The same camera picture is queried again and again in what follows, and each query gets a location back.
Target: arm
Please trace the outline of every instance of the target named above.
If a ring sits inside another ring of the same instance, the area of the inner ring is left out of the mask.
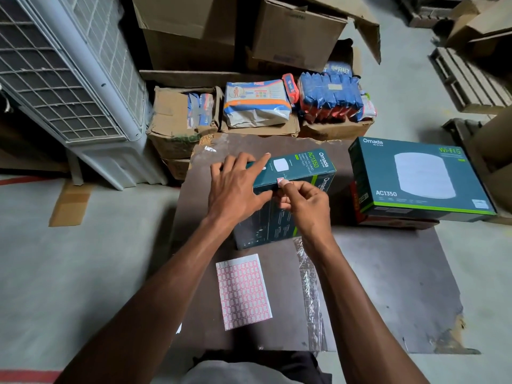
[[[280,207],[291,210],[315,265],[348,383],[428,383],[368,298],[331,232],[329,198],[307,182],[281,181]]]
[[[56,383],[148,383],[163,360],[211,258],[234,226],[270,200],[253,183],[270,154],[227,156],[211,166],[208,214],[187,243],[64,369]]]

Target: red package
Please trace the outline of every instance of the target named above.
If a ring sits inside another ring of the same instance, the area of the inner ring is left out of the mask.
[[[297,85],[295,84],[295,79],[291,73],[283,75],[283,82],[285,83],[286,94],[288,95],[288,100],[290,100],[291,104],[295,104],[298,102],[299,93]]]

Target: hand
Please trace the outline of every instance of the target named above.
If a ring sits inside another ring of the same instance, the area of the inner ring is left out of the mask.
[[[331,243],[329,215],[329,196],[309,182],[290,182],[286,179],[279,183],[280,189],[274,200],[278,206],[290,210],[298,227],[307,253],[313,247]]]
[[[244,152],[238,157],[227,155],[224,163],[211,165],[211,188],[208,196],[208,215],[220,218],[234,228],[236,224],[260,210],[272,199],[272,190],[254,194],[254,180],[270,159],[270,154],[245,168],[255,158]]]

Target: omada box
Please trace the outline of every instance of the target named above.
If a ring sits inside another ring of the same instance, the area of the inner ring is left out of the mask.
[[[290,154],[270,158],[264,169],[254,181],[254,193],[277,190],[278,181],[307,181],[322,191],[327,191],[336,168],[321,149],[314,149],[299,154]],[[267,202],[261,210],[234,228],[234,238],[238,249],[250,248],[291,238],[298,234],[291,213],[280,209],[273,200]]]
[[[363,214],[466,222],[496,214],[462,148],[358,137],[349,154]]]

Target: plastic wrap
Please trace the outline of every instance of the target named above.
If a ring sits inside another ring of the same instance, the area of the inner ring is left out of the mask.
[[[302,291],[304,293],[304,306],[308,321],[309,350],[312,352],[326,351],[327,340],[323,327],[322,310],[320,309],[317,270],[304,251],[302,237],[295,238],[293,242],[297,250]]]

